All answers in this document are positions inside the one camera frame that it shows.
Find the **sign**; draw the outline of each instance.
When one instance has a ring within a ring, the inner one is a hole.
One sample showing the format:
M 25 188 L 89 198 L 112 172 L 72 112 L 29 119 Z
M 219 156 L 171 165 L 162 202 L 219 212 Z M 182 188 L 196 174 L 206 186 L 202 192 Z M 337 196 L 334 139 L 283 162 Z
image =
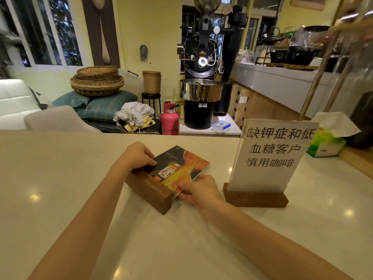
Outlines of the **sign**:
M 284 192 L 318 127 L 310 121 L 245 120 L 228 191 Z
M 327 0 L 291 0 L 290 5 L 306 9 L 323 11 Z

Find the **wooden sign base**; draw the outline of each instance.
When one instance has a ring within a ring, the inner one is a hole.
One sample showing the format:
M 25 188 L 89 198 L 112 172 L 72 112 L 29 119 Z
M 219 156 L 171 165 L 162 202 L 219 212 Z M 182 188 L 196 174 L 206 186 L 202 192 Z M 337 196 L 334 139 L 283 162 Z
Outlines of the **wooden sign base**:
M 173 192 L 144 170 L 135 169 L 129 173 L 126 184 L 161 214 L 170 210 Z
M 272 207 L 285 208 L 288 199 L 284 193 L 251 193 L 251 192 L 231 192 L 227 191 L 229 183 L 224 183 L 223 193 L 226 202 L 235 207 Z

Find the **menu cover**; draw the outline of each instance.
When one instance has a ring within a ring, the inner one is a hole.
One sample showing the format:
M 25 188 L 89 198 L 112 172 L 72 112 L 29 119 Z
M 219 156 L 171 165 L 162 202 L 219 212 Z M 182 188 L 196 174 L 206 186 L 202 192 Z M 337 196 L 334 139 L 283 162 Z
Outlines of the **menu cover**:
M 147 166 L 144 170 L 172 190 L 174 198 L 182 191 L 180 184 L 193 181 L 210 165 L 210 162 L 180 146 L 174 146 L 153 159 L 157 165 Z

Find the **pink gas cylinder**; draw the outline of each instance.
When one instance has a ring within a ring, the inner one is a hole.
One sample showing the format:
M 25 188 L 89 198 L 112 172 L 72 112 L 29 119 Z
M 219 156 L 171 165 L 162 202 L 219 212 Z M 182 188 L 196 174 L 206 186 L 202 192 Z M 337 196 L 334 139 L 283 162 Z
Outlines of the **pink gas cylinder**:
M 179 135 L 179 115 L 176 113 L 176 103 L 166 101 L 163 103 L 163 113 L 159 115 L 163 134 L 169 136 Z

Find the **hand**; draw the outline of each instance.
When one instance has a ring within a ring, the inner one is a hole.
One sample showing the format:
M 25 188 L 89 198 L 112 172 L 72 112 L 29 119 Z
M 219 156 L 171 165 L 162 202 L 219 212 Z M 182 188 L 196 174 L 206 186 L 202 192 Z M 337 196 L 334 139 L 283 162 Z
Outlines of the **hand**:
M 154 161 L 154 155 L 143 143 L 136 141 L 127 147 L 126 151 L 120 156 L 120 160 L 123 160 L 128 167 L 133 170 L 141 168 L 145 165 L 155 166 L 157 164 Z
M 179 198 L 198 208 L 203 216 L 209 219 L 209 213 L 217 203 L 224 201 L 211 175 L 199 175 L 199 181 L 179 185 L 183 190 Z

